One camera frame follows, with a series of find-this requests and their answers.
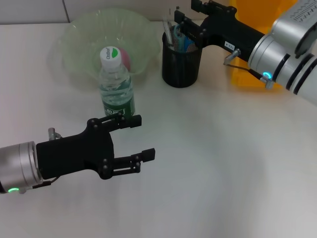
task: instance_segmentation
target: table surface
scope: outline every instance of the table surface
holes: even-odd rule
[[[96,83],[59,69],[66,26],[0,26],[0,147],[47,141],[49,127],[78,134],[104,115]],[[198,81],[175,89],[160,54],[134,82],[142,127],[111,134],[117,157],[155,147],[155,161],[1,195],[3,237],[316,238],[317,108],[286,91],[234,90],[225,55],[204,49]]]

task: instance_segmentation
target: green indicator light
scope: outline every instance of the green indicator light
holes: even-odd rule
[[[18,190],[19,190],[18,188],[14,187],[14,188],[9,189],[8,192],[14,192],[14,191],[18,191]]]

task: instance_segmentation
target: water bottle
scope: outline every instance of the water bottle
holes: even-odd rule
[[[122,113],[125,117],[135,112],[132,81],[123,65],[120,50],[105,47],[100,52],[102,68],[99,74],[99,90],[106,116]]]

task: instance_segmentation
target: clear plastic bowl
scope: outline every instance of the clear plastic bowl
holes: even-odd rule
[[[115,46],[129,54],[130,74],[142,73],[160,52],[156,31],[150,23],[145,17],[120,8],[84,14],[70,23],[59,43],[66,70],[97,79],[100,51]]]

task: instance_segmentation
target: black pen holder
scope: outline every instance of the black pen holder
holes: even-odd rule
[[[178,52],[168,47],[166,34],[163,34],[162,77],[164,81],[175,88],[186,88],[193,85],[198,77],[202,49],[196,45],[187,52]]]

